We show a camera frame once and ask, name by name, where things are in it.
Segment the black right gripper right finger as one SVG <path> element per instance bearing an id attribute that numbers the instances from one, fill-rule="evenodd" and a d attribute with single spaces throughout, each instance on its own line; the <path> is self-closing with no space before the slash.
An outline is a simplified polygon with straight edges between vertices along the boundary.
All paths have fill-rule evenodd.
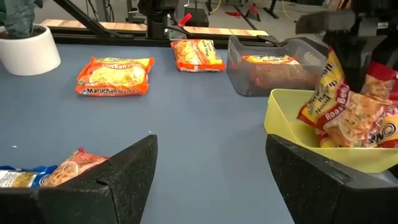
<path id="1" fill-rule="evenodd" d="M 398 224 L 398 181 L 352 169 L 275 134 L 267 136 L 265 150 L 295 224 Z"/>

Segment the black box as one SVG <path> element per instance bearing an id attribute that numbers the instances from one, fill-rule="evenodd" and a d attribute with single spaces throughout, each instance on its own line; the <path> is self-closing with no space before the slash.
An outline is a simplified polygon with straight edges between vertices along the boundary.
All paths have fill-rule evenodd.
<path id="1" fill-rule="evenodd" d="M 191 14 L 192 17 L 185 23 L 186 26 L 209 27 L 208 15 L 204 9 L 186 7 L 185 15 L 187 14 Z"/>

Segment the green plant in white pot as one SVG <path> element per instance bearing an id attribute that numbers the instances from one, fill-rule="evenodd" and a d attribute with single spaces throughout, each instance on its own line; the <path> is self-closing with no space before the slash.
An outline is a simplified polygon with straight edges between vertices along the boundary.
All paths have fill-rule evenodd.
<path id="1" fill-rule="evenodd" d="M 44 1 L 0 0 L 0 62 L 13 75 L 41 75 L 61 64 L 50 29 L 34 22 Z"/>

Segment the black metal table frame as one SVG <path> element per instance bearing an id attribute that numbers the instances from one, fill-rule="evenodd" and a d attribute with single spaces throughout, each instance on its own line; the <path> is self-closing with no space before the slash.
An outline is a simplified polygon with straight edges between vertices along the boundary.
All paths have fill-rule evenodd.
<path id="1" fill-rule="evenodd" d="M 183 28 L 166 27 L 165 19 L 161 21 L 149 20 L 149 25 L 144 28 L 108 29 L 87 16 L 71 0 L 53 0 L 61 8 L 73 16 L 75 21 L 63 21 L 58 25 L 51 25 L 50 20 L 43 22 L 47 26 L 57 44 L 86 44 L 86 45 L 120 45 L 138 47 L 169 47 L 174 41 L 169 37 L 169 31 L 174 30 L 184 34 L 187 39 L 209 39 L 215 47 L 228 48 L 231 34 L 211 34 L 202 31 L 192 32 Z"/>

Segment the yellow plastic bin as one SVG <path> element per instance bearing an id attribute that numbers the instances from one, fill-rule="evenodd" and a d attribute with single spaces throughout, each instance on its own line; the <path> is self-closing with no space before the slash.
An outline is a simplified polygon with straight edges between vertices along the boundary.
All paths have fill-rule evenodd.
<path id="1" fill-rule="evenodd" d="M 299 146 L 361 172 L 378 173 L 398 165 L 398 149 L 320 148 L 314 129 L 297 119 L 310 99 L 310 90 L 273 89 L 269 95 L 264 129 Z"/>

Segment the red roast beef ramen pack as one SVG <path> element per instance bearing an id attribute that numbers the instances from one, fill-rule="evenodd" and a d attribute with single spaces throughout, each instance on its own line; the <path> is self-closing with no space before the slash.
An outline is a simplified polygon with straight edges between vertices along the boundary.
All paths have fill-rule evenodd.
<path id="1" fill-rule="evenodd" d="M 311 98 L 297 119 L 315 128 L 321 147 L 378 147 L 383 119 L 398 104 L 398 71 L 379 62 L 369 64 L 364 85 L 356 93 L 333 49 Z"/>
<path id="2" fill-rule="evenodd" d="M 56 187 L 108 159 L 109 157 L 86 152 L 85 148 L 80 147 L 44 180 L 42 186 Z"/>

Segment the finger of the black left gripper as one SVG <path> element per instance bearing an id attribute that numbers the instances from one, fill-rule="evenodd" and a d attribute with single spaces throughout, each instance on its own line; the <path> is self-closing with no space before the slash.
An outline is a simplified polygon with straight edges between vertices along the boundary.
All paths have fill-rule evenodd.
<path id="1" fill-rule="evenodd" d="M 350 89 L 358 92 L 358 36 L 352 32 L 356 23 L 352 11 L 321 11 L 300 16 L 296 34 L 325 32 L 323 41 L 336 53 Z"/>
<path id="2" fill-rule="evenodd" d="M 365 38 L 364 47 L 360 53 L 358 93 L 361 93 L 363 86 L 367 85 L 367 75 L 375 78 L 376 81 L 387 81 L 389 79 L 389 69 L 377 61 L 381 53 L 383 53 L 383 49 L 379 45 L 382 44 L 386 37 L 386 35 L 379 35 Z"/>

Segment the red clip tag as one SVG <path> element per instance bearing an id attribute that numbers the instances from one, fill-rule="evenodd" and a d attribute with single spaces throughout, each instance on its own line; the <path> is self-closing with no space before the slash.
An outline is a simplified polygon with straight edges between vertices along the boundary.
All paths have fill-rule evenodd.
<path id="1" fill-rule="evenodd" d="M 180 21 L 178 21 L 177 25 L 179 27 L 184 27 L 185 24 L 192 18 L 190 13 L 187 13 Z"/>

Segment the grey translucent plastic bin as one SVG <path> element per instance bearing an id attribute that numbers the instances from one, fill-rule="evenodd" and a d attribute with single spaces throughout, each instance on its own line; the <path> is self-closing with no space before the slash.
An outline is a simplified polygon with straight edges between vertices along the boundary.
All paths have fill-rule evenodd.
<path id="1" fill-rule="evenodd" d="M 242 38 L 231 36 L 228 41 L 228 62 L 226 73 L 235 91 L 243 96 L 269 96 L 275 89 L 264 89 L 254 85 L 249 78 L 252 67 L 242 56 L 266 55 L 295 57 L 304 68 L 320 78 L 326 61 L 328 48 L 306 37 L 278 41 L 273 36 L 259 35 L 254 43 L 246 43 Z"/>

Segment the orange chicken ramen pack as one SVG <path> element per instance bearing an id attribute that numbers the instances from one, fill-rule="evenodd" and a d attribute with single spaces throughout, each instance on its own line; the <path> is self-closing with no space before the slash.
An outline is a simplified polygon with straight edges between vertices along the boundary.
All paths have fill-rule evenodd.
<path id="1" fill-rule="evenodd" d="M 244 55 L 242 58 L 252 65 L 249 69 L 251 81 L 264 89 L 313 90 L 319 79 L 316 73 L 306 70 L 295 57 L 288 55 Z"/>
<path id="2" fill-rule="evenodd" d="M 75 91 L 85 96 L 145 95 L 155 58 L 92 57 L 76 79 Z"/>
<path id="3" fill-rule="evenodd" d="M 220 72 L 225 64 L 212 40 L 182 39 L 170 43 L 176 66 L 183 72 Z"/>

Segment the blue ramen pack white back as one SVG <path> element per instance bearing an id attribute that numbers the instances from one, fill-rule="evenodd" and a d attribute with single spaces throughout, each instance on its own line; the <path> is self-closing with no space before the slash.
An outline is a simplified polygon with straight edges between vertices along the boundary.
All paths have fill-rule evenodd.
<path id="1" fill-rule="evenodd" d="M 39 188 L 58 166 L 20 169 L 0 166 L 0 188 Z"/>

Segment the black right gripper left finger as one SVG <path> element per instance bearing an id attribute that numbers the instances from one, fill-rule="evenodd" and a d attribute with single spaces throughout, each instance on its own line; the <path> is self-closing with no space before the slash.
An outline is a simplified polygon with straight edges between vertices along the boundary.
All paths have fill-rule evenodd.
<path id="1" fill-rule="evenodd" d="M 0 188 L 0 224 L 140 224 L 157 155 L 148 135 L 57 187 Z"/>

